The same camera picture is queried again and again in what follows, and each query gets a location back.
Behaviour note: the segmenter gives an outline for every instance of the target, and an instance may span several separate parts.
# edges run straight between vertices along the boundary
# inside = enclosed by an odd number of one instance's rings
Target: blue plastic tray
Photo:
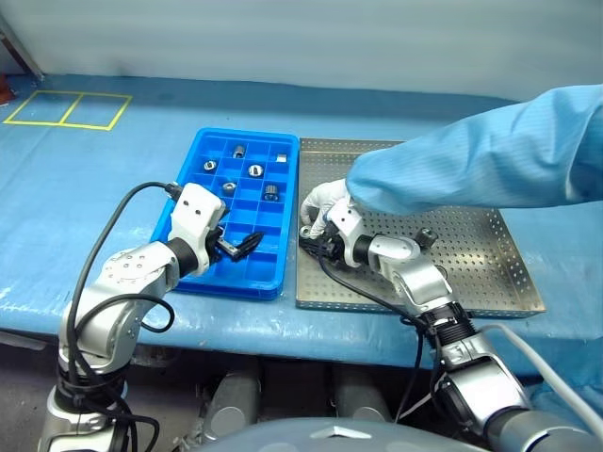
[[[246,149],[243,158],[233,158],[237,145]],[[300,142],[291,135],[212,128],[197,133],[176,182],[200,184],[224,200],[231,210],[220,223],[227,241],[238,245],[247,234],[257,231],[262,231],[264,238],[247,258],[234,263],[224,257],[201,277],[185,277],[177,289],[253,299],[274,299],[279,295],[299,151]],[[277,162],[277,156],[283,154],[286,162]],[[217,162],[217,169],[205,171],[207,160]],[[248,168],[253,164],[264,168],[262,177],[249,176]],[[223,193],[226,182],[236,183],[233,196]],[[266,185],[278,186],[277,202],[263,200]],[[173,201],[166,203],[152,240],[167,241],[173,207]]]

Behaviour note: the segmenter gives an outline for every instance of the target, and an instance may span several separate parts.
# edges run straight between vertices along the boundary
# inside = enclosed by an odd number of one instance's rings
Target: white glove
[[[324,184],[315,186],[305,200],[303,200],[300,209],[300,218],[303,224],[311,224],[310,212],[312,208],[318,209],[318,217],[314,221],[312,230],[310,231],[311,238],[317,238],[322,234],[326,226],[324,216],[342,198],[350,198],[345,179],[325,182]]]

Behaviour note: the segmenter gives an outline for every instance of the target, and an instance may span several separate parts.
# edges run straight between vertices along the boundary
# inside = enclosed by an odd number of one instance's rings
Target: stainless steel tray
[[[301,140],[299,203],[320,183],[342,178],[361,153],[388,148],[395,141]],[[497,209],[444,207],[408,217],[365,212],[373,233],[414,236],[421,227],[440,238],[431,249],[464,308],[475,316],[525,317],[545,306]],[[368,269],[336,270],[351,283],[399,304],[392,286]],[[318,262],[298,247],[297,306],[308,309],[383,311],[380,305],[329,279]]]

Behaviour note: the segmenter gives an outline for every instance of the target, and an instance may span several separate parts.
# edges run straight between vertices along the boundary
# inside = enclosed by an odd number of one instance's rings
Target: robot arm
[[[548,413],[531,410],[521,384],[490,342],[474,329],[442,272],[410,238],[366,233],[362,217],[340,200],[327,214],[323,250],[347,266],[368,265],[392,283],[410,317],[423,325],[445,376],[437,395],[456,423],[497,451],[590,450],[595,438]],[[424,231],[428,248],[435,240]],[[316,242],[306,238],[303,243]],[[310,246],[319,253],[316,244]]]
[[[70,378],[68,314],[65,311],[59,332],[58,384],[47,400],[47,415],[39,444],[40,452],[122,450],[127,442],[119,423],[106,414],[117,402],[103,391],[109,387],[123,396],[123,372],[132,358],[142,319],[160,299],[187,274],[202,275],[220,259],[225,250],[231,259],[251,252],[261,234],[248,237],[240,247],[225,242],[218,223],[224,203],[195,184],[186,184],[171,214],[167,243],[153,242],[133,250],[120,251],[103,265],[97,280],[86,287],[77,306],[75,328],[77,349],[98,376],[101,385],[90,381],[77,365],[77,387]],[[164,331],[170,326],[156,331]],[[78,397],[93,401],[103,409],[96,412]]]

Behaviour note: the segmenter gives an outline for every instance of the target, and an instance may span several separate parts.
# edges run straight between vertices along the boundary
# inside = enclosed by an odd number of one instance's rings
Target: yellow tape marking
[[[27,104],[29,104],[31,102],[31,100],[33,98],[35,98],[39,93],[72,94],[72,95],[77,96],[77,98],[69,106],[67,111],[61,117],[61,119],[58,120],[57,122],[54,122],[54,121],[22,121],[22,120],[14,121],[13,118],[15,116],[17,116],[19,114],[19,112],[21,110],[23,110],[25,108],[25,106]],[[125,102],[120,107],[120,109],[117,111],[117,113],[115,114],[115,116],[113,117],[113,119],[111,120],[111,122],[108,125],[92,125],[92,124],[80,124],[80,123],[74,123],[74,122],[66,122],[67,118],[69,118],[69,115],[71,115],[73,113],[75,108],[78,106],[78,104],[81,102],[81,100],[85,96],[115,97],[115,98],[124,99]],[[77,129],[109,131],[115,126],[115,124],[120,119],[123,112],[125,111],[125,109],[130,105],[130,102],[132,102],[132,96],[128,95],[128,94],[113,94],[113,93],[109,93],[109,92],[89,92],[89,91],[55,91],[55,90],[51,90],[51,89],[38,89],[38,90],[32,92],[31,95],[27,99],[25,99],[24,102],[21,105],[19,105],[17,107],[17,109],[8,116],[8,118],[3,120],[3,124],[47,125],[47,126],[54,126],[54,127],[72,127],[72,128],[77,128]]]

